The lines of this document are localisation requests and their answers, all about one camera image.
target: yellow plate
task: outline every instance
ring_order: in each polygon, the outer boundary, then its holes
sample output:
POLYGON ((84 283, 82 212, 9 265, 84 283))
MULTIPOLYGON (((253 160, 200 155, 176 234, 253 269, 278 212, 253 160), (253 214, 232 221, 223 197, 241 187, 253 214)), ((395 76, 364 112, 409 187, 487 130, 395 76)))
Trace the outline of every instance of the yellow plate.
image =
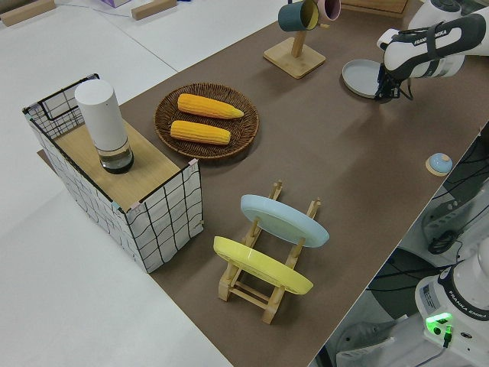
POLYGON ((297 271, 231 239, 214 237, 214 251, 247 273, 276 287, 284 286, 290 293, 306 294, 313 287, 313 283, 297 271))

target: dark teal mug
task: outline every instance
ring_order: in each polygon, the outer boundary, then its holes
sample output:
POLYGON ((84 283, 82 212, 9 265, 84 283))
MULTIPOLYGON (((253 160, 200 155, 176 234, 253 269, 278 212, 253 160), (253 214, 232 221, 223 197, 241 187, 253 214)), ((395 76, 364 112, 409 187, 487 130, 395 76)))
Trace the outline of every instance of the dark teal mug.
POLYGON ((313 0, 284 5, 278 12, 278 24, 285 32, 310 31, 318 21, 319 9, 313 0))

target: woven basket tray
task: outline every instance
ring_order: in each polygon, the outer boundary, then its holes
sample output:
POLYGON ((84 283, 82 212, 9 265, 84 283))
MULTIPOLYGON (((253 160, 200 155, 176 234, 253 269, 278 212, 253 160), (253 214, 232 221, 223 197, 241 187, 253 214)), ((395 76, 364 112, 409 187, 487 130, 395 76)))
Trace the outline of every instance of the woven basket tray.
POLYGON ((240 153, 252 143, 257 134, 258 125, 258 112, 248 98, 227 86, 211 83, 196 83, 174 90, 160 102, 154 113, 156 133, 166 145, 188 157, 203 160, 229 158, 240 153), (229 103, 243 111, 244 116, 227 120, 181 112, 176 103, 181 93, 191 93, 229 103), (187 120, 225 128, 231 132, 231 141, 228 145, 212 145, 174 139, 170 136, 170 127, 175 120, 187 120))

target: white cylinder container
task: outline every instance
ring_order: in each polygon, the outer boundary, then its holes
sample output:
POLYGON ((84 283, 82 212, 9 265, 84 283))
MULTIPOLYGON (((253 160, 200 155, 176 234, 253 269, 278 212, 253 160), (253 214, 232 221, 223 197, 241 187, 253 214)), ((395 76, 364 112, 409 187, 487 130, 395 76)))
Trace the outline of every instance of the white cylinder container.
POLYGON ((112 174, 127 172, 134 155, 112 86, 104 80, 87 80, 77 86, 75 99, 101 165, 112 174))

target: green light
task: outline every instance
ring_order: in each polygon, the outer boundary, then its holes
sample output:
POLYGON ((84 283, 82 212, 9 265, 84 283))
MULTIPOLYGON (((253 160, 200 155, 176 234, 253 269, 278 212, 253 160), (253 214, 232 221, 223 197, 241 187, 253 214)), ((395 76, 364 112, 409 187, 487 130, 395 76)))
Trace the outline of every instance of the green light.
MULTIPOLYGON (((426 327, 431 333, 435 333, 433 331, 435 327, 447 323, 451 319, 452 319, 452 314, 448 312, 440 313, 435 316, 430 316, 426 318, 426 327)), ((447 325, 446 332, 450 333, 451 331, 452 331, 452 327, 450 325, 447 325)))

